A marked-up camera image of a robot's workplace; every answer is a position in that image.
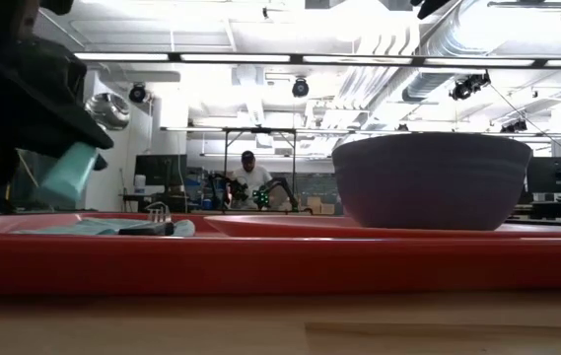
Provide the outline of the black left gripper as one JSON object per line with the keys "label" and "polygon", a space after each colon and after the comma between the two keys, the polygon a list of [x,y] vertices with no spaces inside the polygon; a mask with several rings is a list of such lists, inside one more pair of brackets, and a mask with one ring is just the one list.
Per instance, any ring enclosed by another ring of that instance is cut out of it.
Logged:
{"label": "black left gripper", "polygon": [[[86,65],[53,41],[34,37],[0,42],[0,187],[14,177],[21,150],[59,158],[75,143],[113,147],[83,108],[86,74]],[[94,170],[107,166],[97,155]],[[0,196],[0,212],[14,210]]]}

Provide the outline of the teal plastic cup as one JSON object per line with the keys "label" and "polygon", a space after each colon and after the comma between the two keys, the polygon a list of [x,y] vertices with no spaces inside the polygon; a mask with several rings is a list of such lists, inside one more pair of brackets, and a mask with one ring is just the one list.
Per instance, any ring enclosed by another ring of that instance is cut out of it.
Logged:
{"label": "teal plastic cup", "polygon": [[[85,102],[85,111],[103,131],[123,130],[130,122],[129,104],[113,93],[99,93]],[[89,176],[99,155],[96,147],[73,144],[46,173],[36,189],[44,203],[77,202],[82,198]]]}

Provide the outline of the teal cloth napkin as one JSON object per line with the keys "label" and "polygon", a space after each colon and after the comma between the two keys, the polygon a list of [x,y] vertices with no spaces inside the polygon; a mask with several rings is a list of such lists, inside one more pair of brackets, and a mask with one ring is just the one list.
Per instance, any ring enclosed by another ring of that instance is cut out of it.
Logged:
{"label": "teal cloth napkin", "polygon": [[[14,234],[52,235],[118,235],[121,230],[147,225],[148,221],[134,219],[85,218],[71,225],[52,226],[38,229],[22,229]],[[167,229],[167,236],[192,237],[196,232],[192,221],[184,219],[173,222],[173,230]]]}

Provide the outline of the knife with black handle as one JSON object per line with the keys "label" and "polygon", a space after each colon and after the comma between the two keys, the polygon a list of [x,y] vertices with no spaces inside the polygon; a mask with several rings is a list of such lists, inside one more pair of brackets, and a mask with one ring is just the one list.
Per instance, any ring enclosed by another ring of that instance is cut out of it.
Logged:
{"label": "knife with black handle", "polygon": [[147,222],[129,226],[110,226],[94,232],[94,235],[170,236],[175,231],[172,222]]}

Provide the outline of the red plastic tray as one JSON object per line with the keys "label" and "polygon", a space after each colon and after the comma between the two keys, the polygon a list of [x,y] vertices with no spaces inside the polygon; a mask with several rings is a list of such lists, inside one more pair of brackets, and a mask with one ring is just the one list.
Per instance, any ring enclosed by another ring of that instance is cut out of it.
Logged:
{"label": "red plastic tray", "polygon": [[561,289],[561,228],[348,229],[341,238],[59,235],[78,213],[0,215],[0,295],[300,295]]}

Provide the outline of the blue bowl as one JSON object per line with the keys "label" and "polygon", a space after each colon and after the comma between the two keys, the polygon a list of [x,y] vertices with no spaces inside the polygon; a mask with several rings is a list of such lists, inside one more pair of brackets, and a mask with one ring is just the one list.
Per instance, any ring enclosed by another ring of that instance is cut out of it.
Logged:
{"label": "blue bowl", "polygon": [[516,207],[532,151],[472,133],[367,138],[331,154],[345,211],[370,228],[493,231]]}

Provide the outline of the black monitor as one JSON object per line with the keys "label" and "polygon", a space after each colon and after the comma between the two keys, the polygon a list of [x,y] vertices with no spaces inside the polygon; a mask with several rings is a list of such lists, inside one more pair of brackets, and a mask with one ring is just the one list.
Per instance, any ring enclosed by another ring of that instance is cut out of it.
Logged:
{"label": "black monitor", "polygon": [[182,185],[186,167],[186,155],[137,155],[135,174],[144,176],[147,185]]}
{"label": "black monitor", "polygon": [[526,171],[527,190],[561,193],[561,157],[532,158]]}

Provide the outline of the person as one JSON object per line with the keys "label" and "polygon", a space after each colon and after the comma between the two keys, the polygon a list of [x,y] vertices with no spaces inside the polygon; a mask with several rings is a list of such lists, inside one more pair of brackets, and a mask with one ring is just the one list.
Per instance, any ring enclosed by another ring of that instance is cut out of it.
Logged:
{"label": "person", "polygon": [[257,206],[252,199],[252,193],[270,182],[272,176],[265,167],[256,164],[255,156],[251,151],[242,152],[241,163],[242,166],[231,173],[231,178],[246,185],[247,199],[245,201],[234,201],[232,207],[235,209],[256,209]]}

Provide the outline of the overhead light bar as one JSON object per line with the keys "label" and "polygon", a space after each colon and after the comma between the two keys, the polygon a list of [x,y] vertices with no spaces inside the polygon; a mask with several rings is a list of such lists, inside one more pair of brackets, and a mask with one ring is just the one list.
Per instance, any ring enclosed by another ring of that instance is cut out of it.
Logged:
{"label": "overhead light bar", "polygon": [[184,63],[184,64],[261,64],[413,67],[455,69],[561,70],[561,58],[523,57],[437,57],[404,55],[345,54],[257,54],[235,52],[77,52],[88,62]]}

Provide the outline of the cardboard boxes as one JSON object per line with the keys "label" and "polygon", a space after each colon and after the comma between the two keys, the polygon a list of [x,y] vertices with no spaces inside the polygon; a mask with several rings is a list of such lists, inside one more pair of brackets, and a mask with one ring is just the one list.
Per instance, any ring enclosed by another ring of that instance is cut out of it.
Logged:
{"label": "cardboard boxes", "polygon": [[323,214],[323,215],[335,214],[335,204],[324,203],[320,196],[308,196],[307,208],[310,209],[314,214]]}

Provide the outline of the black ceiling light cluster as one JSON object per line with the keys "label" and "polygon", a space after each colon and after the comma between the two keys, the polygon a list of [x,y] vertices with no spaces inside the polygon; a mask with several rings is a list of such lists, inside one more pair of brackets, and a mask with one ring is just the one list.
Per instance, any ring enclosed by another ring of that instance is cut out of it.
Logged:
{"label": "black ceiling light cluster", "polygon": [[527,121],[523,118],[507,122],[501,126],[501,133],[519,133],[527,131]]}
{"label": "black ceiling light cluster", "polygon": [[488,72],[471,74],[464,79],[456,80],[454,87],[449,92],[449,96],[454,101],[464,101],[490,84],[491,79]]}

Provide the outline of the black background rig frame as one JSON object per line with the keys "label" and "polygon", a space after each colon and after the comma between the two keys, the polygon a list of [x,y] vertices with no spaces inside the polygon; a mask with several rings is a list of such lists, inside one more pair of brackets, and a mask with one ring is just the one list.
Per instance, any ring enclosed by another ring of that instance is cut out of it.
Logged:
{"label": "black background rig frame", "polygon": [[291,190],[294,193],[297,187],[296,183],[296,147],[297,147],[297,130],[295,128],[271,128],[271,127],[223,127],[221,131],[225,134],[224,137],[224,152],[223,152],[223,169],[224,175],[227,174],[228,169],[228,155],[229,147],[237,141],[244,133],[251,134],[279,134],[292,148],[292,187]]}

